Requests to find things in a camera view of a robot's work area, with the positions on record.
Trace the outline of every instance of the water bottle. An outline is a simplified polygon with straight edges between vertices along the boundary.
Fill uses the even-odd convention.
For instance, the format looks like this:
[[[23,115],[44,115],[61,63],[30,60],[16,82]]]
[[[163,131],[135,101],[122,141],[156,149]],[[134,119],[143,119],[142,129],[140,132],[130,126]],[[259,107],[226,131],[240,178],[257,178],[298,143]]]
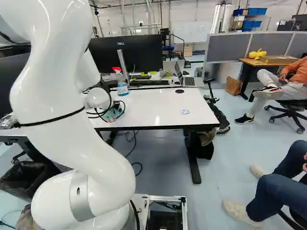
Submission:
[[[116,73],[116,79],[118,81],[117,94],[118,96],[125,96],[129,94],[127,83],[125,82],[125,77],[121,73],[120,67],[112,67]]]

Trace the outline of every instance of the man sitting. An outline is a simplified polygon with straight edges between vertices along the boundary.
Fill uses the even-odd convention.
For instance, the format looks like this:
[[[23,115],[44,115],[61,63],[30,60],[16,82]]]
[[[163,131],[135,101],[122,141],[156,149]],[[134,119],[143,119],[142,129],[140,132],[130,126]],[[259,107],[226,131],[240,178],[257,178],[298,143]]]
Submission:
[[[251,166],[251,172],[260,177],[255,198],[247,206],[224,200],[225,210],[233,218],[254,227],[261,227],[263,220],[277,214],[284,205],[307,220],[307,185],[292,180],[303,170],[307,172],[306,162],[307,141],[297,140],[272,174]]]
[[[287,74],[296,72],[291,79],[286,79]],[[267,100],[303,100],[307,99],[307,57],[283,68],[278,78],[266,69],[260,69],[257,78],[265,86],[253,95],[257,98],[251,110],[243,117],[235,119],[237,124],[246,124],[254,121]]]

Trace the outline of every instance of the gray pants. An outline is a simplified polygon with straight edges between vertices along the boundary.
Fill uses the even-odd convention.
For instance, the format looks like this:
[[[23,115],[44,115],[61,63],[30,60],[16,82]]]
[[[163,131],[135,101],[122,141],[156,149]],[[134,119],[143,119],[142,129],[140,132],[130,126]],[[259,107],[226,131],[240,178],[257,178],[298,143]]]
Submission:
[[[281,87],[283,95],[278,98],[270,98],[270,100],[304,100],[307,99],[307,87],[303,83],[289,82],[281,83],[278,80],[278,77],[266,69],[260,69],[257,72],[257,78],[264,85],[275,84],[278,87]],[[252,108],[249,111],[249,114],[254,116],[258,113],[267,102],[266,97],[257,97]]]

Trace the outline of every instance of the white sneaker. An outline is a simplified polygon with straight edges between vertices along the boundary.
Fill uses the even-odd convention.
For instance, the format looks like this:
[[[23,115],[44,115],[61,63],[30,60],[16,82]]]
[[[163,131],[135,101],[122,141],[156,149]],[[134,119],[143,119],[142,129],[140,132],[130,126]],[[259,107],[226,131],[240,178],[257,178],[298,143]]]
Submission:
[[[267,99],[278,99],[283,95],[280,87],[264,87],[262,90],[253,92],[254,97],[261,97]]]
[[[268,173],[266,171],[264,171],[260,166],[258,165],[251,165],[249,167],[250,171],[252,174],[254,174],[254,176],[256,176],[257,178],[260,178],[264,175],[268,175]]]
[[[246,206],[238,204],[231,200],[223,200],[223,207],[226,212],[233,218],[252,225],[255,228],[260,228],[262,222],[255,222],[248,217]]]

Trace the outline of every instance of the blue jeans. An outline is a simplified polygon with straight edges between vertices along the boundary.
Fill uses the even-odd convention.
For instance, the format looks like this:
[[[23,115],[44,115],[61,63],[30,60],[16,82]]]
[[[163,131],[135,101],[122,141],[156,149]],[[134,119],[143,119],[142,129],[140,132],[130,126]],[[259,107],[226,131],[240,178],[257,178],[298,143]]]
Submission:
[[[246,207],[249,218],[263,221],[286,205],[307,220],[307,185],[292,180],[303,171],[306,152],[307,141],[295,141],[274,172],[259,179],[255,198]]]

